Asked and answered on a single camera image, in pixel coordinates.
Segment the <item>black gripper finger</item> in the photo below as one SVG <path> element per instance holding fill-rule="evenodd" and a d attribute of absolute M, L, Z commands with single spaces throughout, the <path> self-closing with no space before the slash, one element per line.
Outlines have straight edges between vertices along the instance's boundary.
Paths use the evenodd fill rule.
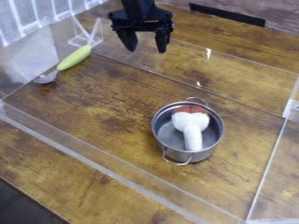
<path fill-rule="evenodd" d="M 116 35 L 119 36 L 125 49 L 132 52 L 137 45 L 136 33 L 131 29 L 119 29 L 116 30 Z"/>
<path fill-rule="evenodd" d="M 155 42 L 157 46 L 159 53 L 164 53 L 167 50 L 167 45 L 169 43 L 171 32 L 168 29 L 157 29 L 155 31 Z"/>

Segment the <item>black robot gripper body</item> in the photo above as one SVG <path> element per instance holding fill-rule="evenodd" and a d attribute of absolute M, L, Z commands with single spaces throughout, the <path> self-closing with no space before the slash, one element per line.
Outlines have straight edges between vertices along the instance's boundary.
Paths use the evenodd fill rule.
<path fill-rule="evenodd" d="M 123 9 L 107 14 L 112 30 L 123 32 L 173 31 L 173 14 L 155 5 L 155 0 L 120 0 Z"/>

